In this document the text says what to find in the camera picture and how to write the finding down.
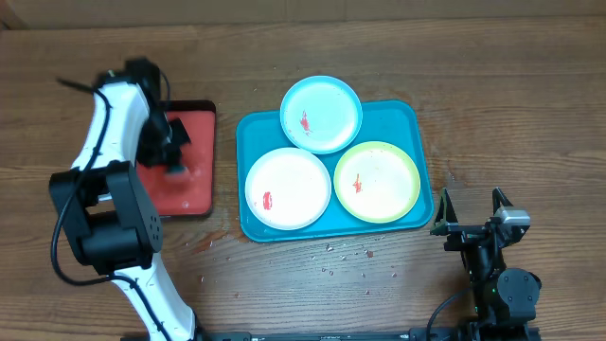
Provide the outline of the dark green sponge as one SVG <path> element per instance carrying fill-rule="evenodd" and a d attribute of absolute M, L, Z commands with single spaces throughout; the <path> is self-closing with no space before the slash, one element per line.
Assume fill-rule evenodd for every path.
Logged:
<path fill-rule="evenodd" d="M 172 160 L 166 164 L 164 174 L 166 176 L 186 176 L 188 168 L 180 160 Z"/>

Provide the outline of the light blue plate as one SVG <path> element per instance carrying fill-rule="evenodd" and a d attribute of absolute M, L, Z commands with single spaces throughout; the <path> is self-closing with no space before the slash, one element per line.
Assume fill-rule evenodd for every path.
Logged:
<path fill-rule="evenodd" d="M 348 146 L 363 122 L 362 104 L 353 89 L 331 76 L 296 82 L 284 95 L 279 119 L 284 134 L 310 153 L 336 153 Z"/>

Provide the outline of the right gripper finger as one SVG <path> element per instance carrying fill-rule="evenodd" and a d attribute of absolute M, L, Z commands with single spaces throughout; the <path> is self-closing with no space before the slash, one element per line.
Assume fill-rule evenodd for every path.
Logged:
<path fill-rule="evenodd" d="M 493 207 L 493 212 L 496 213 L 497 210 L 504 206 L 512 206 L 511 201 L 508 199 L 508 197 L 505 195 L 505 193 L 499 188 L 496 187 L 492 190 L 491 193 L 492 196 L 492 207 Z"/>
<path fill-rule="evenodd" d="M 458 224 L 455 209 L 448 190 L 443 188 L 440 192 L 439 207 L 434 221 L 434 227 L 450 226 L 454 224 Z"/>

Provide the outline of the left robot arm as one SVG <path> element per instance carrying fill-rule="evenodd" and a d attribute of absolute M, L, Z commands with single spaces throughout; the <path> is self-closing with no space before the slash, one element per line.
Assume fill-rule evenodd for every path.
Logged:
<path fill-rule="evenodd" d="M 90 94 L 95 111 L 70 170 L 51 175 L 58 213 L 50 260 L 63 282 L 110 282 L 127 297 L 150 340 L 201 340 L 197 315 L 177 292 L 161 258 L 160 215 L 136 173 L 143 147 L 163 159 L 176 143 L 159 76 L 104 76 L 94 85 L 64 80 Z"/>

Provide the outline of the white plate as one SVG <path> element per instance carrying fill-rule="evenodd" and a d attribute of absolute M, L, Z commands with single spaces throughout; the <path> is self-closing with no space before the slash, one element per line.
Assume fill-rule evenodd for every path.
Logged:
<path fill-rule="evenodd" d="M 244 196 L 263 224 L 282 231 L 297 230 L 313 224 L 326 211 L 330 175 L 312 153 L 278 148 L 260 157 L 248 171 Z"/>

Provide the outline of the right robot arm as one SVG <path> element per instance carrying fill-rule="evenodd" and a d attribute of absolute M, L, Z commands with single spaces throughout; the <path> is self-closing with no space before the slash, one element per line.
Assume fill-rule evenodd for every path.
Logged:
<path fill-rule="evenodd" d="M 427 340 L 539 340 L 528 322 L 536 318 L 542 282 L 520 268 L 509 268 L 503 249 L 519 242 L 530 228 L 526 210 L 514 206 L 500 188 L 491 194 L 492 215 L 482 224 L 463 225 L 455 214 L 447 189 L 440 193 L 439 208 L 430 233 L 444 236 L 446 251 L 460 254 L 470 287 L 442 302 L 425 327 Z M 437 315 L 453 301 L 472 294 L 475 317 L 454 328 L 434 331 Z"/>

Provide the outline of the yellow-green plate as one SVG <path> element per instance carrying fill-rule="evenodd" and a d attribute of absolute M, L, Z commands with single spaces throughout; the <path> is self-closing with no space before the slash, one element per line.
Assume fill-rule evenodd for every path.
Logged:
<path fill-rule="evenodd" d="M 348 213 L 373 224 L 402 218 L 420 196 L 420 174 L 413 159 L 382 141 L 360 143 L 347 150 L 337 162 L 333 185 Z"/>

